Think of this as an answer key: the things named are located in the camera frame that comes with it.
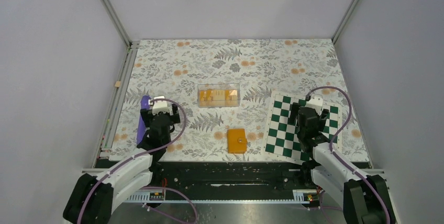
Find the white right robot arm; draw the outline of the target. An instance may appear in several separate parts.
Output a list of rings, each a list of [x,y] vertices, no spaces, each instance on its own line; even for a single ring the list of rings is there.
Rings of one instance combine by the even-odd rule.
[[[296,127],[302,151],[310,157],[301,165],[302,185],[329,193],[342,205],[347,223],[396,223],[385,178],[358,168],[322,133],[330,112],[316,96],[290,105],[288,123]]]

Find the clear box of orange blocks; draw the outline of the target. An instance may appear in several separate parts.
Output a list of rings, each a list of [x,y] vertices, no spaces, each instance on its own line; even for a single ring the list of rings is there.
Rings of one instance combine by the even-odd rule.
[[[197,86],[197,105],[200,108],[238,107],[240,102],[238,83],[199,84]]]

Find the orange leather card holder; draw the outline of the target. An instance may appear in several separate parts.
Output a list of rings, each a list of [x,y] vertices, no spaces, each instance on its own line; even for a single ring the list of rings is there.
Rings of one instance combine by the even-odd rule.
[[[227,149],[230,154],[244,154],[247,151],[247,138],[244,129],[227,130]]]

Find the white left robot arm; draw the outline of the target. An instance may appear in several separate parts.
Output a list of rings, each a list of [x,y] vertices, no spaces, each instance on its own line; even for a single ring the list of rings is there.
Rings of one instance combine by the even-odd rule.
[[[142,140],[136,149],[105,171],[82,174],[76,182],[63,211],[70,223],[108,223],[112,213],[138,189],[158,187],[160,171],[151,168],[164,155],[175,125],[187,124],[185,110],[177,102],[163,96],[144,96],[139,124]]]

